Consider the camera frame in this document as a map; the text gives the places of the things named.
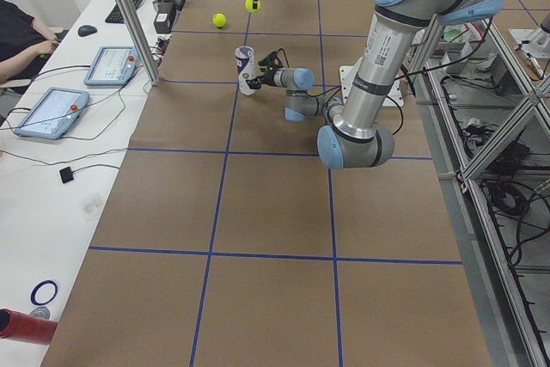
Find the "yellow ball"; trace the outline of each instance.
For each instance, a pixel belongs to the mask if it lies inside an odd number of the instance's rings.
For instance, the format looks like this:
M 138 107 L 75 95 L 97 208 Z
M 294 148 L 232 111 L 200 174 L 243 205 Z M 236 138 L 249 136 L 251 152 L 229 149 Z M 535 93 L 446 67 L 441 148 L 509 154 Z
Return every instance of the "yellow ball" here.
M 216 13 L 214 17 L 212 17 L 212 23 L 214 23 L 216 28 L 221 29 L 225 26 L 225 23 L 227 23 L 227 19 L 223 13 Z
M 248 11 L 249 13 L 256 13 L 256 12 L 259 12 L 260 9 L 261 9 L 261 2 L 258 1 L 258 8 L 257 8 L 257 9 L 252 9 L 253 3 L 254 3 L 254 0 L 247 0 L 247 1 L 244 3 L 244 7 L 247 9 L 247 11 Z

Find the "white desk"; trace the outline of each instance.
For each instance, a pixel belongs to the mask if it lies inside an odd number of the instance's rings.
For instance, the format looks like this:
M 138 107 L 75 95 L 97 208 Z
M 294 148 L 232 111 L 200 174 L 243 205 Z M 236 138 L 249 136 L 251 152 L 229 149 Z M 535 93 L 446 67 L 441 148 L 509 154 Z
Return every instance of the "white desk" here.
M 150 46 L 156 43 L 153 27 L 153 0 L 145 0 L 137 11 Z M 92 0 L 69 31 L 44 70 L 74 64 L 91 64 L 100 46 L 129 46 L 131 37 L 125 25 L 105 23 L 114 0 Z M 96 34 L 79 37 L 78 27 L 91 24 Z M 90 103 L 104 99 L 116 89 L 89 89 L 83 84 L 85 69 L 61 70 L 39 77 L 21 98 L 18 107 L 31 107 L 51 86 L 84 89 L 90 93 Z M 0 131 L 0 149 L 39 159 L 59 162 L 124 149 L 135 129 L 147 99 L 150 84 L 141 70 L 122 90 L 125 111 L 98 138 L 91 141 L 62 139 L 59 141 L 19 138 L 7 130 Z M 85 110 L 67 135 L 90 138 L 100 132 L 123 108 L 114 95 Z M 12 113 L 12 126 L 24 114 Z M 58 171 L 70 165 L 73 170 L 97 163 L 119 166 L 124 151 L 97 156 L 58 166 L 44 166 L 3 154 L 0 156 L 0 308 L 22 313 L 35 306 L 30 293 L 41 281 L 53 279 L 59 285 L 57 297 L 47 305 L 51 320 L 58 321 L 72 285 L 82 264 L 99 216 L 118 172 L 115 168 L 95 167 L 75 174 L 75 180 L 63 184 Z M 0 339 L 0 365 L 5 367 L 35 367 L 40 365 L 47 346 Z

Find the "black mouse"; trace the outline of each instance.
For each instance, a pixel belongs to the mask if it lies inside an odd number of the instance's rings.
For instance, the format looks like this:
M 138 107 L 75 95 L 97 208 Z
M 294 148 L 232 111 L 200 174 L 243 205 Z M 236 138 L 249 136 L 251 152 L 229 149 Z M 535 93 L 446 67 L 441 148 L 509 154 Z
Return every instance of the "black mouse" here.
M 94 34 L 97 32 L 97 28 L 92 25 L 82 25 L 78 28 L 78 36 L 88 36 L 89 34 Z

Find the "blue and white device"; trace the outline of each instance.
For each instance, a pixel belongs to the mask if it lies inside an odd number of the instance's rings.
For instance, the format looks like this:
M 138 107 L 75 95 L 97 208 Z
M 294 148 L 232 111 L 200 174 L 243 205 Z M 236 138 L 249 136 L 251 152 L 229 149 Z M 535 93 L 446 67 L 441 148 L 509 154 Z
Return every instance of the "blue and white device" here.
M 97 88 L 122 87 L 134 75 L 138 51 L 131 46 L 102 46 L 95 55 L 84 84 Z
M 59 139 L 78 119 L 89 100 L 82 90 L 49 88 L 14 129 L 21 137 Z

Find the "blue ring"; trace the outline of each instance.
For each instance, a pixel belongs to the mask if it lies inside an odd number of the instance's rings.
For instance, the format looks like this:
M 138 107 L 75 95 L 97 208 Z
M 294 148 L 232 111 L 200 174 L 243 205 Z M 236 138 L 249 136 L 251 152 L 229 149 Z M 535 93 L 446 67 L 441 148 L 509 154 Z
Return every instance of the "blue ring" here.
M 36 301 L 36 293 L 38 292 L 38 290 L 40 288 L 42 288 L 44 285 L 48 285 L 48 284 L 53 285 L 53 287 L 55 288 L 55 291 L 53 292 L 53 296 L 49 300 L 44 301 L 43 303 L 39 303 L 38 301 Z M 34 305 L 38 305 L 38 306 L 46 305 L 48 303 L 51 303 L 53 301 L 53 299 L 57 296 L 58 291 L 59 291 L 58 284 L 55 281 L 53 281 L 52 279 L 47 279 L 46 281 L 42 281 L 41 283 L 36 285 L 33 289 L 33 292 L 31 292 L 31 303 L 33 303 Z

